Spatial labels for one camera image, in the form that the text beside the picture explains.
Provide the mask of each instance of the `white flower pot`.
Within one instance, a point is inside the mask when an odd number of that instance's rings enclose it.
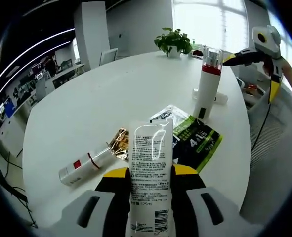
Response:
[[[170,53],[167,55],[169,58],[180,58],[181,50],[178,52],[176,46],[168,46],[168,49],[172,47]]]

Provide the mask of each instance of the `ceiling light strip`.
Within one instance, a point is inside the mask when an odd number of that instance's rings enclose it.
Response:
[[[73,31],[75,28],[72,28],[72,29],[68,29],[68,30],[66,30],[66,31],[62,31],[62,32],[60,32],[60,33],[57,33],[57,34],[55,34],[55,35],[52,35],[52,36],[50,36],[50,37],[48,37],[48,38],[45,38],[45,39],[43,39],[42,41],[39,41],[38,43],[36,43],[36,44],[34,44],[32,47],[30,47],[30,48],[28,48],[28,49],[26,49],[23,53],[21,53],[17,58],[15,58],[14,60],[13,60],[13,62],[11,62],[4,70],[3,70],[3,72],[1,72],[1,74],[0,74],[0,78],[3,76],[3,74],[5,73],[5,71],[7,70],[7,69],[9,69],[9,67],[10,66],[12,66],[20,57],[22,57],[25,53],[27,53],[29,50],[31,50],[32,48],[34,48],[34,47],[36,47],[37,45],[40,45],[41,43],[43,43],[43,42],[45,42],[45,41],[47,41],[47,40],[49,40],[49,39],[51,39],[51,38],[53,38],[53,37],[56,37],[56,36],[58,36],[58,35],[61,35],[61,34],[64,34],[64,33],[66,33],[66,32],[69,32],[69,31]]]
[[[45,53],[42,53],[41,55],[39,55],[39,56],[37,56],[36,58],[34,58],[32,61],[30,61],[28,64],[26,64],[24,67],[22,67],[20,70],[18,70],[11,78],[10,78],[10,80],[8,80],[8,82],[2,87],[2,89],[0,90],[0,93],[3,91],[3,89],[7,86],[7,84],[9,84],[9,82],[17,75],[17,74],[19,74],[24,68],[26,68],[28,65],[30,65],[32,62],[34,62],[36,59],[38,59],[38,58],[40,58],[40,57],[42,57],[42,56],[44,56],[45,54],[47,54],[48,52],[50,52],[50,51],[52,51],[52,50],[54,50],[54,49],[56,49],[56,48],[59,48],[59,47],[61,47],[61,46],[63,46],[63,45],[65,45],[65,44],[68,44],[68,43],[71,43],[71,41],[69,41],[69,42],[65,42],[65,43],[63,43],[63,44],[61,44],[61,45],[58,45],[58,46],[56,46],[55,48],[52,48],[52,49],[50,49],[50,50],[48,50],[48,51],[46,51]]]

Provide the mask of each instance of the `white pillar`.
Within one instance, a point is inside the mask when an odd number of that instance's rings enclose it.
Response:
[[[80,60],[86,71],[99,66],[101,52],[110,49],[105,2],[83,2],[74,13]]]

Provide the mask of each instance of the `white bottle with red band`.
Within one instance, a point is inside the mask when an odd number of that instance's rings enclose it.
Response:
[[[193,116],[203,122],[209,118],[217,94],[223,61],[223,51],[206,47]]]
[[[98,152],[87,152],[75,162],[61,169],[59,171],[59,179],[61,183],[70,186],[86,178],[114,159],[116,159],[116,156],[108,145],[105,144]]]

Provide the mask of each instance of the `black and green package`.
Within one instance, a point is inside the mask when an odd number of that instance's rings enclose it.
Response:
[[[173,120],[173,159],[199,173],[222,140],[215,130],[174,105],[165,107],[150,120]]]

